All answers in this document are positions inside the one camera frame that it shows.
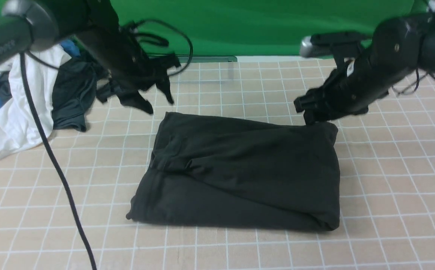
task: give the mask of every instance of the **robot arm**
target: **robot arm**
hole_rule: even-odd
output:
[[[97,99],[106,102],[115,95],[123,106],[149,114],[153,113],[152,106],[139,90],[147,91],[156,85],[173,104],[167,70],[180,67],[180,62],[174,53],[150,58],[136,40],[137,36],[145,36],[148,43],[161,47],[167,47],[168,41],[153,34],[139,33],[138,27],[145,22],[163,24],[186,38],[190,58],[184,67],[171,75],[186,69],[192,58],[192,43],[182,32],[157,20],[120,25],[110,0],[8,0],[2,15],[0,64],[18,53],[28,52],[33,57],[29,51],[47,50],[75,35],[112,77],[110,87],[100,89]]]
[[[304,111],[307,125],[366,114],[369,104],[387,96],[390,87],[415,70],[435,74],[434,12],[382,22],[366,49],[356,37],[356,33],[344,32],[303,41],[301,55],[330,52],[337,63],[321,87],[308,90],[294,101],[297,112]],[[355,60],[344,62],[344,57]]]

